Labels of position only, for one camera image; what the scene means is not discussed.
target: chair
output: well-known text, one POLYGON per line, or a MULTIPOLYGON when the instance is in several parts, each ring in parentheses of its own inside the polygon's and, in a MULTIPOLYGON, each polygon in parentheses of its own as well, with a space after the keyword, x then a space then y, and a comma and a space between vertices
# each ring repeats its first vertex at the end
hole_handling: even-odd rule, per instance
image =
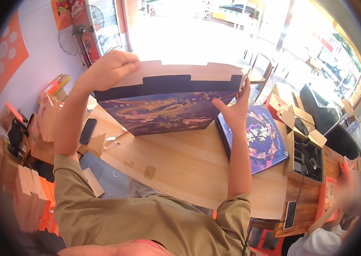
MULTIPOLYGON (((253 55, 254 55, 254 52, 252 53, 252 55, 250 57, 249 64, 251 63, 251 61, 253 59, 253 55)), ((250 79, 250 84, 258 84, 256 89, 259 90, 259 93, 257 94, 257 96, 255 98, 255 101, 257 100, 257 98, 259 98, 260 94, 262 93, 263 88, 265 87, 267 81, 269 80, 269 77, 271 75, 271 71, 273 71, 273 69, 274 69, 274 61, 269 56, 267 56, 266 54, 258 52, 256 54, 256 57, 255 57, 255 60, 254 60, 253 64, 251 65, 251 69, 250 69, 249 75, 248 75, 249 79, 250 79), (257 57, 259 57, 259 54, 262 55, 265 59, 267 59, 269 61, 269 65, 267 66, 267 68, 265 70, 265 73, 263 75, 260 74, 260 72, 257 69, 254 68, 255 64, 256 64, 256 61, 257 61, 257 57)))
POLYGON ((277 246, 274 250, 266 250, 262 248, 266 240, 266 235, 269 232, 273 234, 273 231, 271 230, 266 230, 266 229, 263 230, 262 236, 260 237, 260 242, 257 245, 256 249, 261 252, 267 253, 270 256, 281 256, 284 237, 279 238, 279 241, 277 242, 277 246))

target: black smartphone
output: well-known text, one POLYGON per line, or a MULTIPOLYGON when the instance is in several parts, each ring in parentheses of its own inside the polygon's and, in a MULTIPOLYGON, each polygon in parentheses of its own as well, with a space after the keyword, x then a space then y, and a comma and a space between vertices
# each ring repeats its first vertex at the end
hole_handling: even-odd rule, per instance
POLYGON ((294 217, 296 216, 297 201, 287 202, 286 217, 283 229, 292 228, 294 225, 294 217))
POLYGON ((84 126, 84 129, 81 132, 81 138, 79 139, 79 143, 81 144, 88 144, 89 139, 91 138, 92 132, 94 131, 96 122, 98 120, 94 118, 88 118, 86 121, 86 124, 84 126))

